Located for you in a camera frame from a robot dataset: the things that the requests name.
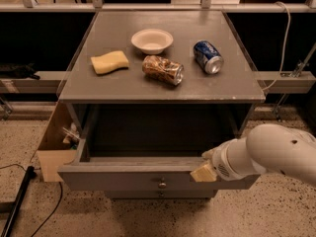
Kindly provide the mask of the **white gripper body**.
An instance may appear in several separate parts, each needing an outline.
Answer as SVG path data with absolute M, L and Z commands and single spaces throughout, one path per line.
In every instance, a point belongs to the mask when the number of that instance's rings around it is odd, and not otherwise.
M 211 162 L 221 179 L 241 180 L 264 173 L 264 168 L 250 156 L 245 141 L 227 141 L 211 150 Z

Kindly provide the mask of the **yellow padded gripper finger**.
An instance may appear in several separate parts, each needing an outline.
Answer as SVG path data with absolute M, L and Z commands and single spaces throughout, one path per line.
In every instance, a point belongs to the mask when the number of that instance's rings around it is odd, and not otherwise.
M 201 157 L 203 159 L 210 159 L 212 157 L 212 155 L 214 154 L 215 150 L 214 149 L 210 149 L 210 150 L 207 150 L 205 152 L 203 152 L 201 154 Z
M 217 180 L 217 174 L 209 161 L 205 161 L 191 171 L 191 176 L 196 182 L 215 182 Z

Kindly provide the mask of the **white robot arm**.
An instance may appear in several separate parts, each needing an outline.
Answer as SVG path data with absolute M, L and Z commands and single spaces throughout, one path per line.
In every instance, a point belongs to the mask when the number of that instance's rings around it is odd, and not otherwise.
M 261 124 L 243 138 L 205 151 L 202 158 L 204 162 L 191 171 L 196 182 L 279 173 L 316 186 L 316 138 L 295 128 Z

